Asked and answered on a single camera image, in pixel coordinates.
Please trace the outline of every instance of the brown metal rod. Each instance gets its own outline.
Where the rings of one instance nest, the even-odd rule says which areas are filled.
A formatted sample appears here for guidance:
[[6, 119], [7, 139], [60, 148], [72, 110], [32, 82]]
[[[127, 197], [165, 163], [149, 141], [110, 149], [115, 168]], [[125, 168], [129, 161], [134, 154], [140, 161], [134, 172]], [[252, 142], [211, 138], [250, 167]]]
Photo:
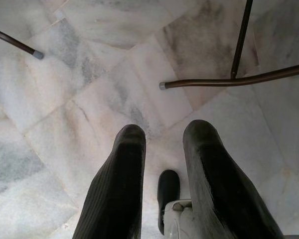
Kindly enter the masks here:
[[237, 78], [237, 79], [197, 79], [197, 80], [179, 80], [173, 82], [162, 82], [159, 87], [164, 89], [176, 88], [176, 87], [186, 87], [186, 86], [214, 86], [214, 87], [224, 87], [224, 86], [245, 86], [252, 85], [266, 81], [272, 81], [276, 79], [281, 79], [285, 77], [299, 75], [299, 65], [267, 72], [260, 75]]
[[12, 44], [13, 46], [16, 46], [16, 47], [20, 48], [23, 51], [26, 51], [27, 53], [33, 55], [34, 57], [36, 57], [38, 59], [43, 58], [43, 53], [42, 52], [39, 52], [39, 51], [23, 44], [22, 42], [19, 42], [18, 40], [12, 38], [11, 36], [1, 32], [1, 31], [0, 31], [0, 39]]
[[235, 79], [237, 72], [238, 72], [239, 62], [240, 62], [241, 53], [242, 53], [243, 47], [244, 47], [244, 41], [245, 41], [245, 36], [246, 36], [246, 31], [247, 31], [247, 27], [248, 27], [249, 16], [250, 16], [252, 5], [253, 5], [253, 0], [247, 0], [245, 11], [244, 11], [244, 16], [243, 16], [243, 19], [241, 22], [239, 37], [238, 37], [238, 41], [237, 41], [237, 45], [236, 45], [236, 51], [235, 51], [235, 56], [234, 56], [234, 60], [233, 60], [233, 65], [232, 65], [231, 72], [230, 72], [231, 79]]

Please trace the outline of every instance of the marble floor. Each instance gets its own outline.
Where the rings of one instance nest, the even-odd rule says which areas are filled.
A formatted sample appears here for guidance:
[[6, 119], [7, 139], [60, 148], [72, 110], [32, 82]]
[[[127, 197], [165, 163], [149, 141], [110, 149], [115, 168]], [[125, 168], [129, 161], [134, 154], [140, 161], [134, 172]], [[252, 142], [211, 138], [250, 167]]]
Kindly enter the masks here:
[[[299, 0], [255, 1], [238, 75], [299, 64]], [[0, 239], [70, 239], [116, 133], [147, 136], [142, 238], [157, 228], [157, 182], [178, 172], [182, 134], [211, 122], [285, 235], [299, 234], [299, 76], [234, 88], [159, 82], [226, 78], [243, 0], [0, 0]]]

